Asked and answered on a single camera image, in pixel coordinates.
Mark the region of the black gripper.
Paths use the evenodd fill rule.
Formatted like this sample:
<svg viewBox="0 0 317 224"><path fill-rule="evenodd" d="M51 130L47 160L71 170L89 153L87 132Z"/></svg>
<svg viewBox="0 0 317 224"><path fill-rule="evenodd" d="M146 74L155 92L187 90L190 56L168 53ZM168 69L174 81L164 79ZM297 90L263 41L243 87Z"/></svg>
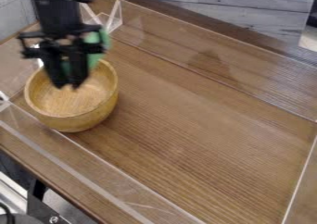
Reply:
<svg viewBox="0 0 317 224"><path fill-rule="evenodd" d="M87 32L97 31L99 24L87 24L80 15L80 5L92 0L31 0L40 22L37 31L21 32L24 58L41 58L44 69L53 86L60 89L68 78L61 68L60 54L65 54L67 45L73 38ZM89 76L87 54L73 45L69 57L69 83L76 89Z"/></svg>

